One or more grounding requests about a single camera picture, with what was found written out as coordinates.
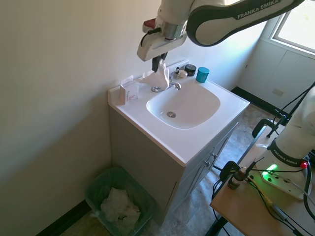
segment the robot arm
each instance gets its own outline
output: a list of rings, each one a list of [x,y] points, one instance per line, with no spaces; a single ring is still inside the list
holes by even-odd
[[[187,35],[210,47],[229,36],[292,10],[304,0],[162,0],[157,18],[144,22],[148,33],[138,48],[143,60],[181,46]],[[150,34],[159,28],[157,33]]]

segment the small jar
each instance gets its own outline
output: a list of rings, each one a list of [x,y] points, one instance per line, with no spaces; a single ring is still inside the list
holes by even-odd
[[[196,69],[197,69],[197,67],[195,67],[194,65],[191,65],[191,64],[187,64],[185,66],[185,71],[187,72],[188,76],[194,76],[196,73]]]
[[[196,80],[200,83],[206,82],[209,73],[210,73],[210,70],[206,67],[198,68]]]

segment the sink drain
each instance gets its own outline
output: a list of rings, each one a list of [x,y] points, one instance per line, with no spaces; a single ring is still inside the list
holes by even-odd
[[[168,117],[170,118],[175,118],[176,117],[176,113],[175,112],[168,112],[166,113]]]

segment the trash can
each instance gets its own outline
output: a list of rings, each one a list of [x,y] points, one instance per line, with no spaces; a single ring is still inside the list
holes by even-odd
[[[122,189],[128,193],[129,198],[139,208],[141,214],[134,225],[134,228],[127,236],[141,235],[146,224],[152,218],[156,202],[150,194],[123,168],[113,167],[106,170],[87,187],[85,192],[85,201],[92,208],[99,221],[106,227],[113,236],[122,235],[119,230],[105,218],[100,205],[104,199],[108,198],[111,188]]]

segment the wall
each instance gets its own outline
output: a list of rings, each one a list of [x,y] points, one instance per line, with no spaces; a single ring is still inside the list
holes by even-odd
[[[84,199],[111,164],[107,90],[150,70],[136,56],[159,1],[5,0],[0,8],[0,229],[33,236]],[[232,89],[263,26],[189,58]]]
[[[276,22],[277,18],[268,22],[238,86],[281,109],[314,82],[315,60],[271,42],[269,36]],[[274,89],[283,95],[273,94]],[[285,111],[290,112],[296,102]]]

